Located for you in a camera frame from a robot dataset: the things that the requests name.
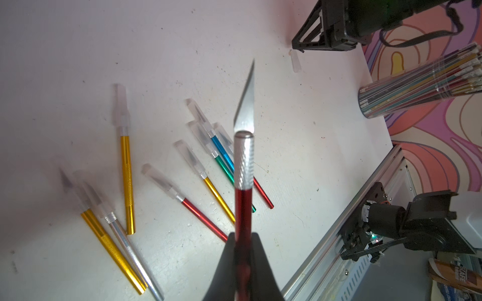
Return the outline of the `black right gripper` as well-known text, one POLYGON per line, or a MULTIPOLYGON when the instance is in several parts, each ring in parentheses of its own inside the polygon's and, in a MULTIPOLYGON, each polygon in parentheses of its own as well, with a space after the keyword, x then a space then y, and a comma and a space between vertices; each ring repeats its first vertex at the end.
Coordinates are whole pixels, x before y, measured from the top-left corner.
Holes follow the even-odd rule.
POLYGON ((310 15, 292 39, 293 50, 350 51, 366 45, 372 34, 386 47, 406 48, 451 36, 448 30, 426 33, 393 44, 384 33, 394 30, 411 16, 441 5, 442 1, 317 1, 310 15))

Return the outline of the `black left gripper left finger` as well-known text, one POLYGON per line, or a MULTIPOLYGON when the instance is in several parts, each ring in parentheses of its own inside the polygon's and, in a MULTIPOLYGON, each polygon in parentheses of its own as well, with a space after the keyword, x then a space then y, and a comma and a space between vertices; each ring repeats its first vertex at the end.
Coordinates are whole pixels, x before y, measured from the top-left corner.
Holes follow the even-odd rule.
POLYGON ((235 233, 231 233, 203 301, 234 301, 236 289, 235 233))

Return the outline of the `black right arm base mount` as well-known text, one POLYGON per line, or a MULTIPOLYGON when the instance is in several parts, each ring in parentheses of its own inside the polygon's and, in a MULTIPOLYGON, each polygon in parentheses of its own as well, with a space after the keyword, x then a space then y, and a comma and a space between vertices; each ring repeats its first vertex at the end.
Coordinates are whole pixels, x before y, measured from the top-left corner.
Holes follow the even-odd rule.
POLYGON ((375 183, 341 228, 341 258, 375 263, 386 249, 475 254, 481 249, 481 194, 451 190, 418 194, 406 207, 391 204, 375 183))

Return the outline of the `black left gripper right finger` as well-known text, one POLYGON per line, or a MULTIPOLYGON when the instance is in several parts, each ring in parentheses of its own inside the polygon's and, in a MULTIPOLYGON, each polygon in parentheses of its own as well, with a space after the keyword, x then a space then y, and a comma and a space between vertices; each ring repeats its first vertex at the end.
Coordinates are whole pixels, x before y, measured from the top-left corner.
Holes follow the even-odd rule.
POLYGON ((251 300, 284 301, 260 236, 257 233, 252 233, 251 241, 251 300))

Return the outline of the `clear plastic knife cap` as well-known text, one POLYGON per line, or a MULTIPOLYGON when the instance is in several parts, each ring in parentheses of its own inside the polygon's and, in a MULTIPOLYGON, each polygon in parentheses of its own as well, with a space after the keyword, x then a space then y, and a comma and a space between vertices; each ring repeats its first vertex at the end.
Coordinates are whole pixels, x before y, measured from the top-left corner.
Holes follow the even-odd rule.
POLYGON ((294 73, 299 73, 301 72, 301 63, 298 57, 298 52, 296 50, 290 50, 289 51, 289 56, 291 57, 291 62, 292 62, 292 69, 294 73))

